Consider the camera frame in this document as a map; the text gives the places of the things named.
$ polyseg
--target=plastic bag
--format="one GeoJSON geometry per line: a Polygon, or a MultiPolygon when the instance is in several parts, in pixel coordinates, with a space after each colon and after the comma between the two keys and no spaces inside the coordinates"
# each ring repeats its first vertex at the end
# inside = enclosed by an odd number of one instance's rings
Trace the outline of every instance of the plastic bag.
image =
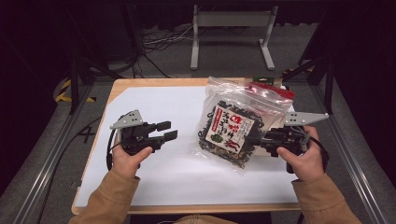
{"type": "Polygon", "coordinates": [[[194,155],[227,161],[235,171],[246,168],[255,150],[245,142],[245,136],[268,131],[292,104],[292,100],[253,83],[215,77],[209,78],[205,95],[194,155]]]}

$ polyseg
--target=tan sleeve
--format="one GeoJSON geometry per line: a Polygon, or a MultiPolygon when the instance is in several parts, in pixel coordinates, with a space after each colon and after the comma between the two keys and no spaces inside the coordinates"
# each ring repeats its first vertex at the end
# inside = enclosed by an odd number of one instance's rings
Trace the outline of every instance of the tan sleeve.
{"type": "Polygon", "coordinates": [[[326,174],[309,181],[295,180],[292,185],[306,224],[361,223],[326,174]]]}
{"type": "Polygon", "coordinates": [[[139,178],[132,179],[110,170],[94,191],[85,209],[69,223],[122,223],[131,206],[139,178]]]}

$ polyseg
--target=metal rail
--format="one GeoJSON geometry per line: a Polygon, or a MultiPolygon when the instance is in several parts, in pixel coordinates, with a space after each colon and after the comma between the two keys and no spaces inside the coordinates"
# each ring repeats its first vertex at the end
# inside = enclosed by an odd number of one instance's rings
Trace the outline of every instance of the metal rail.
{"type": "MultiPolygon", "coordinates": [[[[320,90],[319,86],[312,86],[311,87],[314,96],[316,97],[321,109],[326,111],[326,106],[323,104],[323,93],[320,90]]],[[[370,187],[370,184],[362,171],[361,167],[359,166],[358,161],[352,155],[347,145],[347,141],[345,140],[344,136],[341,133],[341,129],[338,126],[337,120],[334,116],[329,116],[327,119],[333,136],[335,137],[337,144],[338,144],[338,151],[341,155],[341,158],[346,165],[347,170],[349,171],[349,175],[352,178],[353,183],[355,184],[356,190],[358,191],[359,195],[361,196],[361,200],[363,201],[364,206],[366,207],[367,213],[370,216],[370,219],[373,223],[378,224],[388,224],[389,221],[381,211],[378,203],[375,200],[375,196],[373,191],[370,187]]]]}
{"type": "Polygon", "coordinates": [[[89,96],[91,89],[92,86],[83,86],[80,98],[78,99],[78,101],[81,103],[76,108],[76,111],[73,113],[73,115],[70,115],[64,123],[64,126],[61,129],[61,133],[55,141],[55,144],[52,147],[52,150],[50,151],[47,160],[44,162],[43,168],[41,168],[41,171],[38,173],[35,183],[33,184],[28,196],[26,197],[26,200],[24,201],[20,212],[15,217],[15,220],[13,222],[14,224],[27,223],[29,217],[35,210],[35,206],[37,205],[41,194],[47,186],[50,177],[54,175],[55,165],[57,161],[61,158],[62,151],[65,147],[65,144],[67,143],[66,140],[69,136],[70,130],[72,129],[73,124],[76,122],[78,114],[83,106],[83,102],[89,96]]]}

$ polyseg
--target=white board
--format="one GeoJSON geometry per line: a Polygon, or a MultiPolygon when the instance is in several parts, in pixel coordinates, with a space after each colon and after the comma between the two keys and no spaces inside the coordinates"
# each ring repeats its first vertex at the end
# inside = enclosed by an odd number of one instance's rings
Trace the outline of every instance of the white board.
{"type": "Polygon", "coordinates": [[[286,172],[286,163],[280,158],[254,156],[240,175],[230,166],[191,154],[191,139],[197,134],[204,99],[205,87],[141,87],[124,91],[106,108],[75,206],[86,206],[107,172],[110,125],[134,109],[148,123],[170,120],[172,128],[165,132],[178,130],[178,137],[142,162],[133,205],[297,203],[290,183],[296,176],[286,172]]]}

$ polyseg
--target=hand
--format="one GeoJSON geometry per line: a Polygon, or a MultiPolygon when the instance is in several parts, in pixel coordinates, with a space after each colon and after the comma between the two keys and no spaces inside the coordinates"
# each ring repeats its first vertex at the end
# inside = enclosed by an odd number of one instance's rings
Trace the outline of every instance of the hand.
{"type": "MultiPolygon", "coordinates": [[[[318,140],[318,133],[314,127],[304,126],[304,130],[318,140]]],[[[302,181],[324,175],[320,147],[313,141],[309,141],[309,149],[302,156],[296,156],[283,147],[279,147],[276,152],[293,167],[294,173],[302,181]]]]}
{"type": "Polygon", "coordinates": [[[134,178],[139,163],[147,158],[151,152],[152,147],[145,147],[136,155],[130,156],[123,150],[121,145],[117,145],[113,148],[113,169],[116,169],[121,175],[134,178]]]}

